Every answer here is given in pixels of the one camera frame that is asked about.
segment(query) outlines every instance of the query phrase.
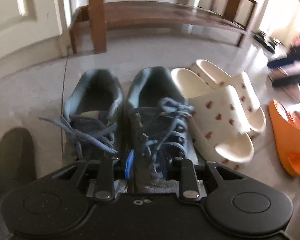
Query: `door panel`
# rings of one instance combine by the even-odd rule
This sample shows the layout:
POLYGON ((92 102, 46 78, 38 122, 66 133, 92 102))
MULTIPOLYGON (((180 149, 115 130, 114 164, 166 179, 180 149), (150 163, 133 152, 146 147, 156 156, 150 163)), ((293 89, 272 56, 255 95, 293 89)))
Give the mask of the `door panel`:
POLYGON ((61 1, 0 0, 0 59, 31 44, 61 35, 66 30, 61 1))

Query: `white tile floor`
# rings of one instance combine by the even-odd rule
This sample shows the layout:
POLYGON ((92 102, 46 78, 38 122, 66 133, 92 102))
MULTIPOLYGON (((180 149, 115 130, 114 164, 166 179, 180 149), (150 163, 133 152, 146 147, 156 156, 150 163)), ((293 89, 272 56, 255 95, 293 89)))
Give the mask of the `white tile floor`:
MULTIPOLYGON (((0 138, 15 126, 29 129, 36 147, 37 175, 42 177, 61 167, 62 142, 60 129, 40 121, 38 116, 58 119, 61 105, 86 70, 109 68, 127 92, 134 76, 145 67, 189 67, 193 61, 202 58, 230 75, 247 72, 266 114, 266 132, 253 139, 255 157, 240 171, 285 192, 295 206, 300 207, 300 178, 289 177, 280 165, 267 110, 267 104, 273 98, 281 101, 288 110, 300 110, 300 104, 293 105, 284 92, 272 89, 266 68, 269 56, 258 44, 247 40, 239 49, 214 40, 229 39, 234 43, 233 38, 237 37, 231 32, 197 26, 193 27, 191 34, 181 33, 178 27, 172 30, 110 31, 108 49, 104 54, 58 59, 0 79, 0 138)), ((82 40, 85 49, 91 48, 88 35, 82 40)), ((292 221, 300 227, 298 219, 292 221)), ((293 237, 300 239, 300 232, 296 233, 293 225, 288 229, 293 237)))

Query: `blue shoelace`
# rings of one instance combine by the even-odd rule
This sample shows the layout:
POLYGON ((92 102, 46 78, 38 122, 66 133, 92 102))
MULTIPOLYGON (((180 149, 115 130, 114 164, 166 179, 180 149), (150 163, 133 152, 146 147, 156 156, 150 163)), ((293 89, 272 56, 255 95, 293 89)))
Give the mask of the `blue shoelace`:
POLYGON ((94 117, 85 117, 81 115, 70 115, 70 121, 80 121, 81 125, 88 125, 89 127, 93 127, 91 132, 83 133, 78 129, 74 129, 71 127, 70 122, 68 122, 63 115, 60 116, 61 121, 49 119, 49 118, 39 118, 40 120, 44 120, 47 122, 51 122, 54 125, 60 127, 64 131, 66 131, 69 135, 69 141, 76 145, 77 155, 79 159, 83 159, 82 154, 82 142, 89 142, 94 146, 100 148, 111 154, 118 153, 113 148, 114 143, 114 131, 117 128, 117 123, 111 124, 107 127, 103 122, 94 117))
POLYGON ((158 154, 165 154, 162 150, 164 146, 175 146, 179 148, 180 157, 185 157, 186 150, 183 147, 183 144, 187 139, 186 135, 182 133, 185 133, 187 130, 187 125, 186 122, 182 120, 182 117, 192 117, 189 112, 193 109, 193 106, 183 105, 171 98, 162 98, 159 101, 158 107, 139 107, 130 111, 130 114, 139 113, 144 116, 149 115, 148 121, 141 124, 138 137, 142 142, 142 152, 145 153, 146 151, 148 153, 150 159, 149 167, 154 167, 155 172, 159 166, 156 162, 158 154), (150 136, 146 135, 146 131, 149 128, 158 128, 158 130, 160 130, 160 126, 167 122, 170 124, 164 131, 160 131, 150 136), (178 142, 168 140, 170 136, 177 137, 178 142))

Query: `round pad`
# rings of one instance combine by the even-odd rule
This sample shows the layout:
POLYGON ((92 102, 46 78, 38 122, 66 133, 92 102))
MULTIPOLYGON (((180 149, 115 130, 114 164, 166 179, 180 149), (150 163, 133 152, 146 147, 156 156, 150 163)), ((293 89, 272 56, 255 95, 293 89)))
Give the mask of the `round pad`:
POLYGON ((48 178, 12 192, 2 204, 2 215, 10 231, 47 236, 78 224, 88 206, 72 182, 48 178))
POLYGON ((220 181, 205 208, 221 227, 246 236, 279 231, 292 216, 292 202, 285 194, 248 177, 220 181))
POLYGON ((232 200, 234 206, 246 213, 261 213, 270 207, 270 200, 255 192, 245 192, 238 194, 232 200))

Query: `blue sneaker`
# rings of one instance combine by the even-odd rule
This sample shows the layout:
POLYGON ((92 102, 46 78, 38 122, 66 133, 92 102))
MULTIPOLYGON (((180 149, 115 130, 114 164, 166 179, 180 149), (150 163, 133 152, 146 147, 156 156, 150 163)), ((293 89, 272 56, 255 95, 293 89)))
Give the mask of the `blue sneaker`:
POLYGON ((134 182, 139 193, 178 193, 179 182, 165 180, 167 160, 185 157, 198 164, 187 132, 187 105, 170 71, 163 67, 141 70, 126 102, 135 153, 134 182))
MULTIPOLYGON (((121 157, 126 151, 123 105, 122 88, 109 70, 92 69, 82 75, 64 105, 61 120, 41 118, 66 131, 64 165, 121 157)), ((125 192, 126 181, 117 180, 114 187, 116 194, 125 192)))

